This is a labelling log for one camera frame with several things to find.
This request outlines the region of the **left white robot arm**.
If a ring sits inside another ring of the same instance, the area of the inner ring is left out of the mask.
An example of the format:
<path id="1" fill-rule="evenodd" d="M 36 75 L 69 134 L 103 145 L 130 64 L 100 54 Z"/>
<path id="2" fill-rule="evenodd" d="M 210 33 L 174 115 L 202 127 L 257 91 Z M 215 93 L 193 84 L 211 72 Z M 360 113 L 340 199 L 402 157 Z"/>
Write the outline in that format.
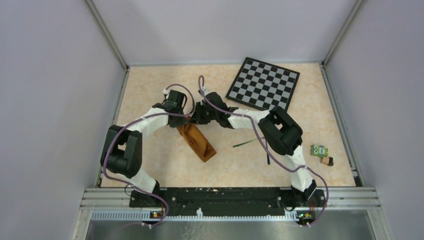
<path id="1" fill-rule="evenodd" d="M 155 131 L 185 124 L 184 108 L 192 94 L 164 90 L 164 100 L 154 104 L 145 114 L 123 126 L 107 130 L 100 164 L 104 177 L 124 183 L 141 192 L 141 200 L 149 207 L 160 202 L 159 183 L 143 168 L 143 142 Z"/>

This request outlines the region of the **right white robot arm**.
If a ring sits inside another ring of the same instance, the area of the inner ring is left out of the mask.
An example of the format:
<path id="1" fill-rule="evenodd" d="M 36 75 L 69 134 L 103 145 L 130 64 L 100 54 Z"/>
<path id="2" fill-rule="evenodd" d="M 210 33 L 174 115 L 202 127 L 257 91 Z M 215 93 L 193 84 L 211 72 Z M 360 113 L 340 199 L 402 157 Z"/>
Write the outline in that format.
<path id="1" fill-rule="evenodd" d="M 208 92 L 195 104 L 190 122 L 206 125 L 211 121 L 227 129 L 250 129 L 264 138 L 268 155 L 273 150 L 288 158 L 288 162 L 281 166 L 290 172 L 294 202 L 307 206 L 313 200 L 317 184 L 307 169 L 303 154 L 303 131 L 283 108 L 276 106 L 271 110 L 247 110 L 228 107 L 216 92 Z"/>

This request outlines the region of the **brown cloth napkin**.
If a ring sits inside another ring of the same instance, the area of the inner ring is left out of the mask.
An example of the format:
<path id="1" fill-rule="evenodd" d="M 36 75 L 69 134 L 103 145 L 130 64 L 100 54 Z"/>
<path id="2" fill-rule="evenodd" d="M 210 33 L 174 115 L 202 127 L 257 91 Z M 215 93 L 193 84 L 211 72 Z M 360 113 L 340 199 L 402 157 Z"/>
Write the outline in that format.
<path id="1" fill-rule="evenodd" d="M 198 127 L 190 123 L 190 119 L 191 117 L 187 116 L 185 118 L 186 123 L 177 127 L 177 130 L 197 157 L 203 163 L 206 163 L 217 154 L 217 151 Z"/>

